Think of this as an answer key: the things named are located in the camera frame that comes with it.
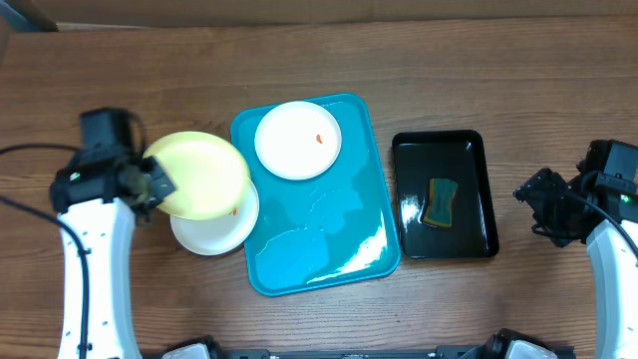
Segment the yellow-green plate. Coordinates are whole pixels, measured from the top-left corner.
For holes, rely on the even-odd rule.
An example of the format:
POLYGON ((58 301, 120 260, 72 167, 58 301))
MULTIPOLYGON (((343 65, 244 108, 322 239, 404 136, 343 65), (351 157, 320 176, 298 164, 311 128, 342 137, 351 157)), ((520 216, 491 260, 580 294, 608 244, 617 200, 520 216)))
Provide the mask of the yellow-green plate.
POLYGON ((247 195, 246 160, 228 141, 203 132, 160 138, 145 151, 167 174, 175 191, 159 204, 163 212, 190 220, 231 213, 247 195))

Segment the white plate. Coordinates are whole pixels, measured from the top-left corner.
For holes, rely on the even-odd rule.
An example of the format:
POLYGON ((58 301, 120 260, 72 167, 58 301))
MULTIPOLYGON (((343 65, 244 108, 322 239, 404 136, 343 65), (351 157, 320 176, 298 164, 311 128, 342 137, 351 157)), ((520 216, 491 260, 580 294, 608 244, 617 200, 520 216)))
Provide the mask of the white plate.
POLYGON ((310 180, 323 174, 336 162, 341 145, 335 117, 306 101, 270 110, 260 120, 254 139, 263 166, 285 180, 310 180))
POLYGON ((243 202, 236 207, 237 215, 227 214, 207 220, 170 217, 170 227, 177 241, 189 251, 204 255, 227 254, 249 236, 259 215, 259 196, 250 182, 243 202))

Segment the green yellow sponge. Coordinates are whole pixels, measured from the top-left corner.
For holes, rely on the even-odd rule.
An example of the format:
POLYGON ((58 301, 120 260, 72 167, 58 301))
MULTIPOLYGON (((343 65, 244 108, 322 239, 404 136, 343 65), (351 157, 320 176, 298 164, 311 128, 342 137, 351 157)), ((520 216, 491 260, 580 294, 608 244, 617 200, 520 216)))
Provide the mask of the green yellow sponge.
POLYGON ((421 222, 440 228, 451 228, 458 184, 451 179, 430 179, 428 197, 421 222))

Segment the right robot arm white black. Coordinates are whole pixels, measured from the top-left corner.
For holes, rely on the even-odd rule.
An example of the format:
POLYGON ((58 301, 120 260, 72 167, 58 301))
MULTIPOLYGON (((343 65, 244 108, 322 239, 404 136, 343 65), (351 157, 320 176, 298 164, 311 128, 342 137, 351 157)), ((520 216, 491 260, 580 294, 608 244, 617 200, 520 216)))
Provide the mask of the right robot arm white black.
POLYGON ((557 247, 585 245, 595 283, 596 358, 637 356, 637 220, 620 208, 637 201, 594 188, 597 172, 571 182, 542 169, 513 196, 532 209, 531 230, 557 247))

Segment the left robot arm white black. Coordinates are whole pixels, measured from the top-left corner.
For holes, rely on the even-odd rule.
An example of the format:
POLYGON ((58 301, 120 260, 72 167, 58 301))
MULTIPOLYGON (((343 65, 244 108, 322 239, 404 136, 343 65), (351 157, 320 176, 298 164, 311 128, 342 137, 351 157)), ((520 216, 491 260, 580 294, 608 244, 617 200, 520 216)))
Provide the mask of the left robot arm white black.
POLYGON ((139 358, 130 254, 136 222, 174 185, 154 158, 76 157, 50 188, 64 246, 61 358, 139 358))

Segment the black rectangular tray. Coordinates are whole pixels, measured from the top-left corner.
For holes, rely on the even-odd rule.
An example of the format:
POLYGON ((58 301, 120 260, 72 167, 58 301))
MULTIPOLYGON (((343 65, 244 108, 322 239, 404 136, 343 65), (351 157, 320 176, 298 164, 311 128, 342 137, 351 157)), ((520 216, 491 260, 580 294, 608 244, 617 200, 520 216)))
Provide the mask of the black rectangular tray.
POLYGON ((499 240, 481 135, 473 130, 406 132, 392 140, 398 236, 412 259, 489 258, 499 240), (430 179, 458 184, 451 228, 421 222, 430 179))

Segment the white plate on tray top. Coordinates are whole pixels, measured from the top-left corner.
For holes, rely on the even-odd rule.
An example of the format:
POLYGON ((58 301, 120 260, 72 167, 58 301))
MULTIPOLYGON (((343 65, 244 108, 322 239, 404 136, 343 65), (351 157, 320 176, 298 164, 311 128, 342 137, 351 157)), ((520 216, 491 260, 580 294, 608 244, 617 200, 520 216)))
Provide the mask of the white plate on tray top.
POLYGON ((336 162, 341 145, 335 117, 306 101, 270 110, 260 120, 254 139, 263 166, 285 180, 310 180, 323 174, 336 162))

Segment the teal plastic tray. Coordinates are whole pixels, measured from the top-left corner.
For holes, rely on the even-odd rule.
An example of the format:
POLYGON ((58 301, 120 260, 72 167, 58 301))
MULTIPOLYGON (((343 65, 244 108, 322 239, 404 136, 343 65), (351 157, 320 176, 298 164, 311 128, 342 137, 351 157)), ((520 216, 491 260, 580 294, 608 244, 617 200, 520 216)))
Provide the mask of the teal plastic tray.
POLYGON ((259 196, 258 219, 244 241, 248 278, 267 296, 387 276, 401 259, 365 102, 350 93, 313 102, 335 117, 343 139, 335 164, 314 179, 280 178, 258 159, 255 132, 269 107, 239 113, 230 127, 259 196))

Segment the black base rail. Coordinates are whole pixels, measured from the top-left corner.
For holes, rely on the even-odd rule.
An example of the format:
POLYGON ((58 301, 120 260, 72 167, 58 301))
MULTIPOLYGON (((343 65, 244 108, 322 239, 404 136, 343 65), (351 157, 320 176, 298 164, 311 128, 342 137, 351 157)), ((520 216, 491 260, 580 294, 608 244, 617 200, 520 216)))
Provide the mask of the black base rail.
POLYGON ((270 352, 266 349, 223 350, 212 336, 204 336, 182 342, 202 344, 211 359, 461 359, 461 358, 503 358, 502 354, 485 355, 486 349, 500 351, 504 340, 512 335, 520 336, 509 329, 501 329, 492 335, 484 345, 440 345, 435 349, 423 350, 374 350, 374 351, 298 351, 270 352))

